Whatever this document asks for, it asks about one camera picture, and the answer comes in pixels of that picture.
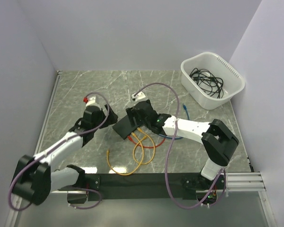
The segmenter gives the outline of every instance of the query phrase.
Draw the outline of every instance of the white plastic basket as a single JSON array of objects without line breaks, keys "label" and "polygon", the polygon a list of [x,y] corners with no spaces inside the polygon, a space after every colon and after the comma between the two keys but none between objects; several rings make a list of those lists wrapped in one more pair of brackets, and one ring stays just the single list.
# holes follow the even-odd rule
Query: white plastic basket
[{"label": "white plastic basket", "polygon": [[[223,79],[224,95],[222,98],[210,97],[189,77],[194,68],[209,70],[215,77]],[[181,71],[182,85],[198,104],[206,110],[215,109],[228,102],[245,86],[243,77],[222,57],[211,52],[204,52],[183,61]]]}]

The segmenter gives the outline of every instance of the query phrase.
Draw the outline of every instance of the black cable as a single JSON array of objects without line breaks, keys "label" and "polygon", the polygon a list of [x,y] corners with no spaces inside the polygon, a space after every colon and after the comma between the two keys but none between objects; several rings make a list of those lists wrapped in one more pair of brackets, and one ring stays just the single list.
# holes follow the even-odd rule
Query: black cable
[{"label": "black cable", "polygon": [[217,95],[216,98],[223,98],[224,81],[220,77],[215,77],[209,70],[194,68],[189,77],[210,97]]}]

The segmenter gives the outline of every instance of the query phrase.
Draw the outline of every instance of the gray marble surface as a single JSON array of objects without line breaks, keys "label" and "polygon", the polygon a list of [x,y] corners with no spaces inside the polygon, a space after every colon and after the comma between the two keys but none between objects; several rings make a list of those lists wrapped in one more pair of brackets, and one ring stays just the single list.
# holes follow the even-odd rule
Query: gray marble surface
[{"label": "gray marble surface", "polygon": [[[187,106],[191,120],[210,122],[214,118],[221,119],[239,138],[240,145],[235,151],[228,171],[250,172],[249,162],[244,149],[239,128],[230,102],[214,109],[205,110],[188,94],[181,85],[180,71],[64,71],[60,76],[53,99],[44,139],[41,149],[44,150],[65,135],[67,130],[80,118],[85,109],[83,97],[90,91],[104,94],[110,102],[119,119],[125,116],[125,108],[135,105],[130,96],[139,88],[152,82],[163,82],[171,85],[178,93],[180,102]],[[144,90],[158,113],[175,114],[176,99],[166,87],[154,85]],[[180,118],[186,119],[183,109]],[[162,138],[149,132],[155,143]],[[141,166],[137,173],[162,173],[170,140],[156,149],[154,160]],[[95,137],[86,146],[69,155],[57,168],[69,164],[89,167],[90,172],[111,173],[106,162],[106,150],[110,149],[110,162],[121,173],[131,172],[136,163],[132,157],[134,145],[129,140],[123,140],[112,129],[112,126],[98,130]],[[145,149],[144,160],[152,156],[152,149]],[[137,149],[136,157],[141,157],[141,149]],[[169,172],[199,172],[208,156],[203,145],[188,139],[176,140],[169,157]]]}]

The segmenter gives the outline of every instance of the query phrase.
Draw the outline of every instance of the cable bundle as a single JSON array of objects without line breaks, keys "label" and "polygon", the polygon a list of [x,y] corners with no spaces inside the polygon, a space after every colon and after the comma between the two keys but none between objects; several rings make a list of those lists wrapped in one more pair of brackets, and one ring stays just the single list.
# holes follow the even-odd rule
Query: cable bundle
[{"label": "cable bundle", "polygon": [[[109,168],[110,168],[112,171],[114,171],[116,174],[119,174],[119,175],[121,175],[121,176],[129,176],[129,175],[133,174],[134,172],[136,172],[136,170],[140,167],[140,165],[147,165],[147,164],[149,164],[149,163],[154,159],[154,157],[155,157],[155,154],[156,154],[156,147],[160,146],[160,145],[164,142],[164,140],[165,140],[165,138],[164,138],[160,144],[155,145],[155,142],[153,141],[153,139],[152,139],[149,135],[147,135],[145,132],[143,132],[140,128],[137,128],[137,129],[138,129],[138,131],[140,131],[141,133],[144,134],[144,137],[142,138],[142,140],[140,140],[134,132],[132,132],[132,136],[135,137],[135,138],[138,140],[138,143],[134,142],[131,137],[128,137],[128,138],[130,138],[130,140],[131,140],[133,143],[136,144],[136,145],[134,146],[134,148],[133,148],[133,159],[135,160],[136,163],[138,163],[138,166],[137,166],[133,171],[131,171],[130,173],[127,173],[127,174],[122,174],[122,173],[119,173],[119,172],[117,172],[116,170],[114,170],[113,167],[110,165],[110,162],[109,162],[109,149],[106,151],[106,161],[107,161],[107,164],[108,164]],[[152,142],[152,144],[153,144],[152,147],[143,146],[142,141],[145,140],[146,138],[149,138],[149,139],[151,140],[151,142]],[[134,156],[134,155],[135,155],[135,152],[136,152],[136,149],[137,149],[138,146],[140,146],[140,147],[142,148],[142,158],[141,158],[141,161],[140,161],[140,162],[139,162],[139,161],[136,159],[136,157]],[[153,153],[152,153],[151,159],[150,159],[148,162],[142,163],[142,161],[143,161],[143,159],[144,159],[144,148],[153,148]]]},{"label": "cable bundle", "polygon": [[209,70],[194,68],[189,77],[210,97],[223,98],[224,81],[215,77]]}]

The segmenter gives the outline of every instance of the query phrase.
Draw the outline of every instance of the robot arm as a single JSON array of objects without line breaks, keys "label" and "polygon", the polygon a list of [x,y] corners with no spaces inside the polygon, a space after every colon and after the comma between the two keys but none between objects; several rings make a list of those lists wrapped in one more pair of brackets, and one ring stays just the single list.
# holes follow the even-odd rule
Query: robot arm
[{"label": "robot arm", "polygon": [[126,109],[127,116],[113,126],[113,129],[126,138],[132,131],[145,125],[155,134],[174,135],[177,121],[177,136],[197,141],[204,145],[208,160],[201,176],[212,181],[222,167],[226,167],[236,150],[239,141],[220,120],[213,122],[194,122],[177,119],[165,113],[153,110],[150,100],[140,101],[134,107]]},{"label": "robot arm", "polygon": [[[45,151],[30,157],[24,155],[17,164],[14,177],[32,161],[45,156],[35,165],[31,166],[19,177],[12,192],[29,202],[39,205],[47,198],[51,191],[55,191],[67,185],[81,186],[85,181],[85,171],[77,166],[69,165],[61,171],[55,171],[70,153],[85,146],[94,137],[94,133],[83,133],[100,125],[106,117],[100,108],[95,96],[86,99],[86,109],[83,117],[79,118],[69,132]],[[100,127],[105,128],[117,122],[118,116],[109,108],[108,119]],[[56,147],[62,141],[66,141],[53,153],[48,151]]]}]

